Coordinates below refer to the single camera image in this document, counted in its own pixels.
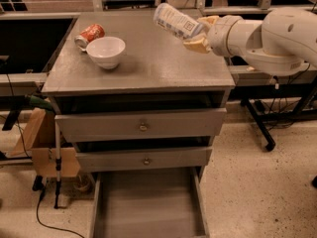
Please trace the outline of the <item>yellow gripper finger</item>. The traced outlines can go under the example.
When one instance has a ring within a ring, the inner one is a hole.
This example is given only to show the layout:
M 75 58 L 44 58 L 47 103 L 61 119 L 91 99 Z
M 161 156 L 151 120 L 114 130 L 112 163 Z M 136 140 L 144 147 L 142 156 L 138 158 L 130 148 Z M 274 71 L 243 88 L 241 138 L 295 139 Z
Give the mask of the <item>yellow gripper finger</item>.
M 205 36 L 199 36 L 191 40 L 186 40 L 183 45 L 192 52 L 208 54 L 211 52 L 208 40 Z
M 197 19 L 197 21 L 201 23 L 206 30 L 209 30 L 219 19 L 220 17 L 218 15 L 213 15 L 207 17 L 200 17 Z

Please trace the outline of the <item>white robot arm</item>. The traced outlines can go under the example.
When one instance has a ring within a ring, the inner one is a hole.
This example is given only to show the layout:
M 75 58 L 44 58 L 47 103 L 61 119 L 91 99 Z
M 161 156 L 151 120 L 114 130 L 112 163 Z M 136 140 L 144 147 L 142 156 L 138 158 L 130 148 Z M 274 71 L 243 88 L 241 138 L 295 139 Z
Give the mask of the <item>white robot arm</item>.
M 240 57 L 272 76 L 294 75 L 317 64 L 317 15 L 298 8 L 277 8 L 262 20 L 240 16 L 203 17 L 204 30 L 183 42 L 193 52 Z

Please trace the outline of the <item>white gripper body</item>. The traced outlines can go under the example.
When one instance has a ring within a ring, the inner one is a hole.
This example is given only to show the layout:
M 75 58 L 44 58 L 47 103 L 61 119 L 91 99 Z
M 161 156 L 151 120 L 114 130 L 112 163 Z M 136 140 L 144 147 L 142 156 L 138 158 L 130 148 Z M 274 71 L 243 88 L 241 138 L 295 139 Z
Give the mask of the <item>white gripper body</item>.
M 211 26 L 207 40 L 217 56 L 249 58 L 263 51 L 262 21 L 221 17 Z

